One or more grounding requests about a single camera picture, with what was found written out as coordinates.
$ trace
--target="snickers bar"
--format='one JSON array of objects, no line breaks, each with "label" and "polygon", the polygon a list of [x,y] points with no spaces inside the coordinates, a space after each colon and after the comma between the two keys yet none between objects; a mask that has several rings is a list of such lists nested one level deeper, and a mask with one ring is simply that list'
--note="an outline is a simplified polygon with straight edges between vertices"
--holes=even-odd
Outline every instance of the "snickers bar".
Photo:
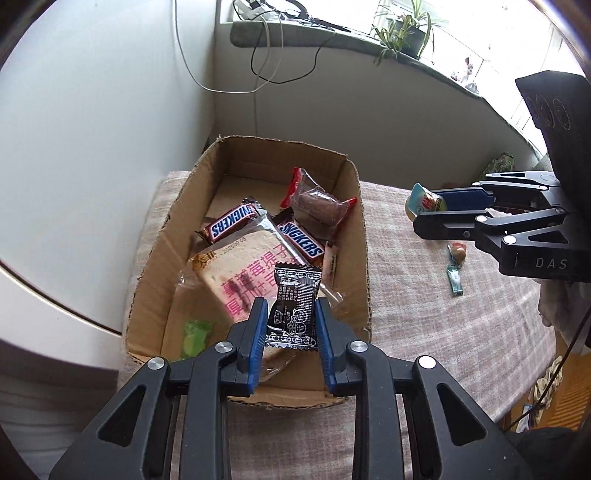
[{"label": "snickers bar", "polygon": [[255,200],[245,199],[240,205],[207,225],[199,232],[199,235],[210,244],[214,244],[231,233],[237,232],[252,219],[257,218],[260,215],[258,211],[260,207],[261,205]]},{"label": "snickers bar", "polygon": [[304,255],[308,263],[322,265],[324,246],[293,218],[293,210],[286,208],[273,218],[277,228]]}]

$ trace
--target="red snack package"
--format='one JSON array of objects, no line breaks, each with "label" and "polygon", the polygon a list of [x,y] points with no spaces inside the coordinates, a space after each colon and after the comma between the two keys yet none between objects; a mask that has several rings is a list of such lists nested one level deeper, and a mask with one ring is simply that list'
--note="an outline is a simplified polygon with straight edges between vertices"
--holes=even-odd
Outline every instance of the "red snack package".
[{"label": "red snack package", "polygon": [[298,220],[314,237],[331,240],[357,198],[344,202],[326,193],[303,168],[294,168],[282,208],[292,207]]}]

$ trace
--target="white wall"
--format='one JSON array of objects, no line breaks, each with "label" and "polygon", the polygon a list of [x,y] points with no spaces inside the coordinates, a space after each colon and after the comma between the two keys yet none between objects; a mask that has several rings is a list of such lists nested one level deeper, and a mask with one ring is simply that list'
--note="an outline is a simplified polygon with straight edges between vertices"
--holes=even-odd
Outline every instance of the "white wall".
[{"label": "white wall", "polygon": [[[187,60],[210,85],[215,9],[178,0]],[[171,0],[58,0],[0,71],[0,258],[115,330],[154,190],[194,164],[213,125],[171,12]]]},{"label": "white wall", "polygon": [[[251,90],[252,49],[231,45],[230,28],[216,30],[216,87]],[[285,48],[275,79],[308,71],[315,52]],[[255,71],[264,55],[265,47],[257,51]],[[310,76],[263,87],[257,93],[259,136],[336,150],[355,163],[362,180],[405,188],[416,181],[432,189],[472,182],[503,151],[518,168],[537,163],[523,137],[485,103],[395,60],[379,67],[373,60],[323,48]],[[216,128],[222,135],[254,135],[252,95],[216,95]]]}]

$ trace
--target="das logo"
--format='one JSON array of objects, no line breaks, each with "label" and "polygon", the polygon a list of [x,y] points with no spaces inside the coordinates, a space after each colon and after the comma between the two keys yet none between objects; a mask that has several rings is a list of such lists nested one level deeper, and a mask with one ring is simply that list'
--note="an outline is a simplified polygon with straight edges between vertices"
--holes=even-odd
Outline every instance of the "das logo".
[{"label": "das logo", "polygon": [[566,268],[566,259],[563,258],[560,262],[555,260],[554,258],[550,258],[548,263],[545,262],[544,258],[538,257],[535,259],[535,267],[536,268],[559,268],[560,270],[564,270]]}]

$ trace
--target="window sill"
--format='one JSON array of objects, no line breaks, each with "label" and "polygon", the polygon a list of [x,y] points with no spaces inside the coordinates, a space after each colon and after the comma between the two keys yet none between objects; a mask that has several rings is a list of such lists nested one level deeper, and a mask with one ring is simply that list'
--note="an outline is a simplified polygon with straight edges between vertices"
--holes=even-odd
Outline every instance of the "window sill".
[{"label": "window sill", "polygon": [[[344,32],[336,31],[335,34],[329,30],[319,27],[309,27],[301,25],[296,22],[283,21],[283,44],[285,47],[312,47],[318,48],[326,42],[323,48],[336,48],[339,50],[349,50],[364,55],[370,55],[377,57],[383,46],[378,40],[361,33],[356,32]],[[260,41],[262,31],[262,24],[260,22],[253,21],[235,21],[232,23],[230,29],[230,42],[235,47],[239,48],[253,48],[259,41],[259,48],[265,48],[266,42]],[[269,22],[269,31],[271,33],[271,46],[281,46],[281,30],[277,22]],[[448,76],[442,74],[434,67],[423,63],[422,61],[415,60],[412,57],[408,57],[404,54],[399,54],[397,58],[384,59],[384,61],[398,61],[404,65],[414,67],[421,70],[423,73],[435,78],[436,80],[449,85],[456,89],[458,92],[462,92],[464,95],[468,95],[476,100],[484,102],[488,105],[492,112],[495,113],[499,118],[514,130],[520,137],[522,137],[533,149],[538,159],[542,158],[539,150],[527,139],[523,133],[516,127],[514,127],[509,121],[507,121],[502,115],[500,115],[492,105],[486,101],[484,97],[477,93],[467,90],[459,83],[455,82]]]}]

